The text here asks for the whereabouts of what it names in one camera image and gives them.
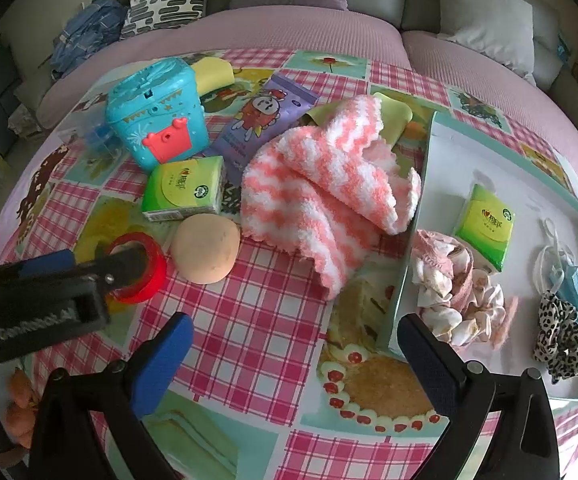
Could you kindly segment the person's left hand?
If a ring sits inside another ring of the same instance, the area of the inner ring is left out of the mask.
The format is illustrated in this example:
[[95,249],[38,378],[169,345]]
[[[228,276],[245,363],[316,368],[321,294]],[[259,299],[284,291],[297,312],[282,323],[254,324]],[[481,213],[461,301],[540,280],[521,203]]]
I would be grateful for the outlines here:
[[32,446],[39,396],[34,390],[30,378],[17,367],[7,382],[11,402],[4,418],[6,428],[14,442],[29,450]]

